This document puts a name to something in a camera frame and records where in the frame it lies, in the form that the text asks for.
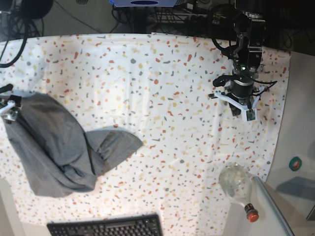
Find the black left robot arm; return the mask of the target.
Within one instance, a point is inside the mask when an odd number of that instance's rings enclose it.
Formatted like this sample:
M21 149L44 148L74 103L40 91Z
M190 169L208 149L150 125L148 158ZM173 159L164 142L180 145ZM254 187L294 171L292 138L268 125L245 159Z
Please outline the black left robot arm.
M212 42L221 54L232 61L230 75L220 75L213 86L222 87L209 98L227 102L234 117L243 121L257 120L256 105L261 95L275 83L263 82L259 78L262 65L262 46L266 30L264 4L261 0L236 0L234 4L220 4L211 8L210 18L223 18L236 33L236 43L222 47L216 39Z

